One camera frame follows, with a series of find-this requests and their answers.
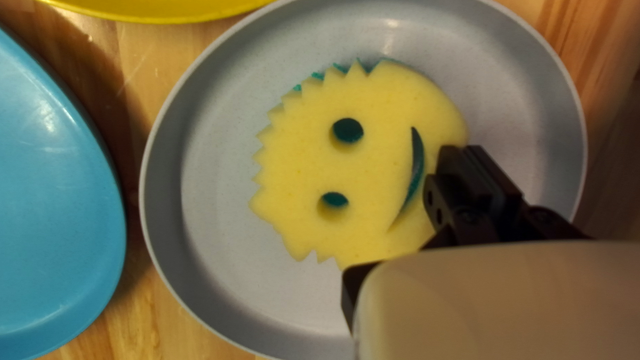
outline yellow sponge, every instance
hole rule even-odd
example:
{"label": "yellow sponge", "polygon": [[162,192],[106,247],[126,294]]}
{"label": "yellow sponge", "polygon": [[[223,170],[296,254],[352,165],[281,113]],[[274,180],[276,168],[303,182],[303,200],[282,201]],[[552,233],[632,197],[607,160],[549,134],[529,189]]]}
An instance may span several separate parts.
{"label": "yellow sponge", "polygon": [[250,207],[294,259],[315,249],[318,262],[333,256],[345,268],[416,251],[433,234],[416,169],[433,172],[440,147],[465,145],[467,129],[429,79],[387,60],[367,73],[356,61],[304,80],[268,116]]}

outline yellow plate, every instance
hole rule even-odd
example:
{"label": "yellow plate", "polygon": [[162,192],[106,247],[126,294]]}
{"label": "yellow plate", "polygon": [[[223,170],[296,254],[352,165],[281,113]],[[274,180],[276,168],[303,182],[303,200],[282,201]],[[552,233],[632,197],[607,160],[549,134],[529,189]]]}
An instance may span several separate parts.
{"label": "yellow plate", "polygon": [[273,0],[40,0],[103,19],[143,24],[186,24],[230,17]]}

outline wooden table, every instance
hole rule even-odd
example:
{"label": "wooden table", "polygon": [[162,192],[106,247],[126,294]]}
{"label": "wooden table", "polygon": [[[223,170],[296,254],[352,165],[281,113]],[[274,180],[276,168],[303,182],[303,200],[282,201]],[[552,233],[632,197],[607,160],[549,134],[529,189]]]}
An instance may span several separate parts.
{"label": "wooden table", "polygon": [[[635,205],[640,200],[635,190],[640,188],[640,167],[635,164],[640,161],[629,156],[640,153],[640,109],[633,106],[640,86],[630,92],[640,63],[640,0],[500,2],[545,36],[580,93],[591,165],[577,223],[595,236],[640,238],[635,210],[640,208]],[[97,124],[127,207],[127,257],[113,299],[80,336],[42,359],[260,359],[210,333],[178,305],[150,261],[137,200],[141,154],[164,98],[195,57],[243,16],[142,25],[78,15],[32,0],[0,0],[0,21],[60,75]],[[632,105],[614,120],[627,96]]]}

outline blue plate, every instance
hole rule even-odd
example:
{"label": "blue plate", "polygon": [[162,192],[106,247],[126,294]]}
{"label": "blue plate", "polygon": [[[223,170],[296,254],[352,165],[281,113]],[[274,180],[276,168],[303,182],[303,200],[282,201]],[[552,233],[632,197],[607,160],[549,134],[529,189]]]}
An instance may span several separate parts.
{"label": "blue plate", "polygon": [[0,359],[76,337],[120,278],[125,219],[88,119],[0,28]]}

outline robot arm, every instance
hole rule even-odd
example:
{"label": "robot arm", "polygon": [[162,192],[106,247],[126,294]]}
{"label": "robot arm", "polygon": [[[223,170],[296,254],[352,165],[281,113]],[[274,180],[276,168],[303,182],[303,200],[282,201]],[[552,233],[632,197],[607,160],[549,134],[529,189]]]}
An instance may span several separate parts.
{"label": "robot arm", "polygon": [[639,244],[529,206],[477,146],[441,149],[424,205],[421,252],[343,274],[360,360],[640,357]]}

